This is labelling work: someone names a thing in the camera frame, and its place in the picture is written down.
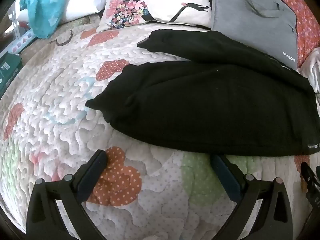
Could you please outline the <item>black pants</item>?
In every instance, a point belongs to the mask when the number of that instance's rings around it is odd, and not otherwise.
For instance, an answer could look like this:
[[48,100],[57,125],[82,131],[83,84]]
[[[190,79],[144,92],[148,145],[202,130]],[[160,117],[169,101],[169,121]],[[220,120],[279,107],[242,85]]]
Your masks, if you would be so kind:
[[181,61],[129,64],[86,106],[148,144],[206,154],[282,157],[319,151],[309,81],[217,31],[153,31],[138,44]]

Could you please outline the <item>heart patterned white quilt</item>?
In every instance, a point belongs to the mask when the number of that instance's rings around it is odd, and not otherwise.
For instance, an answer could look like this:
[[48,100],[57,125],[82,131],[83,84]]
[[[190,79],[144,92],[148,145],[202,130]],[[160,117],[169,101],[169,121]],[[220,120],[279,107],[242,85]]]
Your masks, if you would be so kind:
[[1,210],[26,239],[27,213],[37,179],[75,174],[97,150],[108,161],[81,203],[104,239],[213,239],[236,207],[210,165],[224,155],[257,180],[283,180],[295,239],[310,217],[302,162],[319,165],[319,151],[282,157],[206,154],[161,147],[114,129],[86,102],[101,94],[129,64],[181,61],[139,48],[156,30],[207,32],[159,23],[97,31],[96,23],[60,30],[35,42],[30,60],[1,98]]

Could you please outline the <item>white crumpled garment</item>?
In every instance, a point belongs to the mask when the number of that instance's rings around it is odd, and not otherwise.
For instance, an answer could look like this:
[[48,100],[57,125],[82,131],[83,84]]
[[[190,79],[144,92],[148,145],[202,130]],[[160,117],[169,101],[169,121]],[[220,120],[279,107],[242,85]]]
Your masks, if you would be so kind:
[[317,99],[320,93],[320,48],[315,48],[306,58],[300,68],[299,74],[307,78]]

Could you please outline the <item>green cardboard box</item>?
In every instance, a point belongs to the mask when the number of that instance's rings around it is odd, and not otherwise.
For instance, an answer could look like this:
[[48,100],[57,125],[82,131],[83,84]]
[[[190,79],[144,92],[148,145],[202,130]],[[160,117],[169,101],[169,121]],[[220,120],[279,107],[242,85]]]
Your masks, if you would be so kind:
[[22,58],[17,54],[10,54],[6,52],[1,57],[0,68],[0,98],[6,92],[13,79],[22,69]]

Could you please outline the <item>grey fabric laptop bag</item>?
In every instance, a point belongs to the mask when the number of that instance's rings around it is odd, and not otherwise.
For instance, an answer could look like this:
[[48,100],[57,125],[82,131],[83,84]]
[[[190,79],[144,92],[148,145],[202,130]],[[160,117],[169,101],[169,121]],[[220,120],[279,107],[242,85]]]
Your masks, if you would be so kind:
[[283,0],[213,0],[212,13],[212,30],[297,69],[297,17]]

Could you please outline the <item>floral lady print pillow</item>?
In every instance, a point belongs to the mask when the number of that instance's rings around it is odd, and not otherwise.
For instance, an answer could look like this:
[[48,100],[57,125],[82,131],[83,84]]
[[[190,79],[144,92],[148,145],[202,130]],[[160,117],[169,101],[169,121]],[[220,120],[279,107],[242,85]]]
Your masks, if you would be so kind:
[[209,0],[106,0],[98,32],[156,21],[210,27]]

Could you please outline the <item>teal star pattern cloth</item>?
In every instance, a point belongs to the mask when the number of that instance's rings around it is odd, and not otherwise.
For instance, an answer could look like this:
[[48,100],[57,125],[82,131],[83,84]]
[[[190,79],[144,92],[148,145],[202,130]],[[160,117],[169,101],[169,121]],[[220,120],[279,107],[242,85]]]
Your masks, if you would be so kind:
[[62,18],[66,0],[20,0],[20,9],[27,10],[29,25],[36,37],[49,38]]

